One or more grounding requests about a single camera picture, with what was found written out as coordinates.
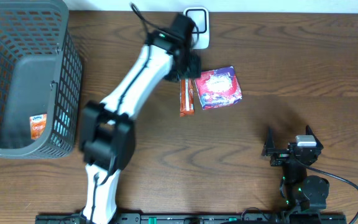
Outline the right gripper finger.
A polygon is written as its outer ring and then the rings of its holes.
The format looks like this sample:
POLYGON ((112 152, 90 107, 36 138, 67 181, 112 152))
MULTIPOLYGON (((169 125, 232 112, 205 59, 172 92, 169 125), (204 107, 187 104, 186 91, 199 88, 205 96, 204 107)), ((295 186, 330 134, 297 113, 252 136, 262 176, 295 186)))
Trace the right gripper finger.
POLYGON ((272 128, 268 127, 267 138, 264 143, 264 149, 274 149, 274 148, 275 148, 275 144, 273 141, 273 131, 272 128))
POLYGON ((312 131, 311 127, 309 125, 306 125, 305 128, 306 131, 306 135, 310 135, 314 137, 314 140, 317 144, 320 144, 321 142, 319 141, 319 139, 315 136, 314 132, 312 131))

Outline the orange red bar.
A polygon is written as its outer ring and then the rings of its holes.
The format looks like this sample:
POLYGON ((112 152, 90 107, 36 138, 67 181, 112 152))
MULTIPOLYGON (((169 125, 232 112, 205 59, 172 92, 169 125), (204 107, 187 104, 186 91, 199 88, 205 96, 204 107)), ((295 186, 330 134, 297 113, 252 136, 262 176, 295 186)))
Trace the orange red bar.
POLYGON ((180 83, 180 116, 194 115, 194 97, 193 97, 192 79, 181 80, 180 83))

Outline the red purple snack pack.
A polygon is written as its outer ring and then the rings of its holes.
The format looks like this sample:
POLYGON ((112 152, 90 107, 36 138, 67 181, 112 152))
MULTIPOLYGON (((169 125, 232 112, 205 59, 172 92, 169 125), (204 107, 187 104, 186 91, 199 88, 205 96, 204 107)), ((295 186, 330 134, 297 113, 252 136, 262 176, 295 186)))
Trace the red purple snack pack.
POLYGON ((242 99, 241 87, 233 66, 201 72, 195 84, 204 110, 231 106, 242 99))

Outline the small orange tissue pack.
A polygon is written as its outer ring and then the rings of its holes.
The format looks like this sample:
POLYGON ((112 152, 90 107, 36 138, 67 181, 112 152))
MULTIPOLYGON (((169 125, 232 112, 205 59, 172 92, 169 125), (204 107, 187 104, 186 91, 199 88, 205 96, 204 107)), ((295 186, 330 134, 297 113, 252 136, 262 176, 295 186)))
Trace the small orange tissue pack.
POLYGON ((32 140, 37 140, 41 137, 43 131, 45 130, 47 124, 47 114, 39 114, 31 116, 30 121, 30 138, 32 140))

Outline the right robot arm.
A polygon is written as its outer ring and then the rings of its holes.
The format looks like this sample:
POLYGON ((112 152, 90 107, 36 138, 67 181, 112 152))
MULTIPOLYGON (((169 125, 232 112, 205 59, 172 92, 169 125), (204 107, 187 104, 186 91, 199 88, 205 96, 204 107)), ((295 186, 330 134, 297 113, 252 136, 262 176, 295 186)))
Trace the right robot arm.
POLYGON ((318 160, 323 145, 309 126, 304 135, 297 135, 285 149, 275 146, 273 131, 268 129, 262 155, 270 158, 272 167, 281 167, 283 177, 280 194, 287 201, 277 218, 284 223, 321 223, 320 211, 326 208, 329 182, 317 175, 308 175, 307 169, 318 160))

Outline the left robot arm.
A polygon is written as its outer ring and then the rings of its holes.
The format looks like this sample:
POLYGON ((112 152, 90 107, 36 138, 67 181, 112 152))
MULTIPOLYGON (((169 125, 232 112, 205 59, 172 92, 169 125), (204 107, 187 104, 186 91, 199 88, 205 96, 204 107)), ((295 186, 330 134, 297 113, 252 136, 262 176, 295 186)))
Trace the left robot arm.
POLYGON ((177 14, 170 27, 148 32, 122 82, 101 102, 89 101, 83 108, 79 148, 88 176, 82 211, 87 223, 113 220, 119 176, 135 150, 135 121, 157 84, 200 77, 201 59, 193 52, 194 29, 190 17, 177 14))

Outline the white barcode scanner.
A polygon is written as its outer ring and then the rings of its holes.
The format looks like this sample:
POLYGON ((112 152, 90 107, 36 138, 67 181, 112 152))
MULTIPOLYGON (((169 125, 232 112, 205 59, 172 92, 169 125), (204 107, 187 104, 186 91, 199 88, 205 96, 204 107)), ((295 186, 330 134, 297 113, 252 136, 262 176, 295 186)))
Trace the white barcode scanner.
POLYGON ((193 29, 193 49, 207 49, 210 40, 209 11, 205 7, 188 7, 183 14, 193 20, 196 27, 193 29))

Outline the grey plastic mesh basket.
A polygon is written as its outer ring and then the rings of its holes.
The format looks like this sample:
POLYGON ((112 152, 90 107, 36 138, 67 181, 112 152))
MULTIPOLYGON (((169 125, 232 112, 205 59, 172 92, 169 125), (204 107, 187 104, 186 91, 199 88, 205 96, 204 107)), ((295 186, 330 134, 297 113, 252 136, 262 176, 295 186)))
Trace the grey plastic mesh basket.
POLYGON ((0 158, 55 159, 75 145, 83 65, 61 0, 0 1, 0 158), (41 137, 31 116, 47 114, 41 137))

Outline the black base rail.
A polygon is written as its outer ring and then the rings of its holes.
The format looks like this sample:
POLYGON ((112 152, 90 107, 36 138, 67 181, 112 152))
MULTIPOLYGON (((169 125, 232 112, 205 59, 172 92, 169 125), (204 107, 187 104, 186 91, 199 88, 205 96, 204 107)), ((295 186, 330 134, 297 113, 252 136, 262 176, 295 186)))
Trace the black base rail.
MULTIPOLYGON (((139 213, 118 214, 111 221, 113 224, 220 224, 220 223, 284 223, 277 214, 246 213, 244 215, 156 215, 139 213)), ((293 215, 290 223, 344 224, 344 215, 293 215)), ((85 217, 72 215, 37 215, 36 224, 80 224, 87 223, 85 217)))

